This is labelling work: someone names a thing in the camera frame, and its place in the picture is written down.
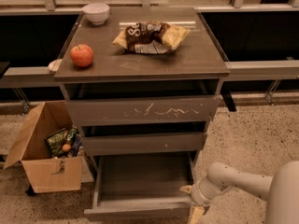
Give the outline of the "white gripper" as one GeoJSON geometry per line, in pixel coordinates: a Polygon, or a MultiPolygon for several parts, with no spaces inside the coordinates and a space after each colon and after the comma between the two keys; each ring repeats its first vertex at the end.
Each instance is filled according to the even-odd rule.
{"type": "Polygon", "coordinates": [[[216,196],[222,195],[231,187],[225,187],[223,185],[214,184],[207,177],[204,177],[200,181],[197,181],[192,186],[187,185],[181,187],[179,190],[188,194],[191,194],[193,201],[196,204],[202,206],[192,206],[190,208],[190,214],[188,224],[197,224],[199,219],[204,215],[204,207],[211,205],[213,199],[216,196]]]}

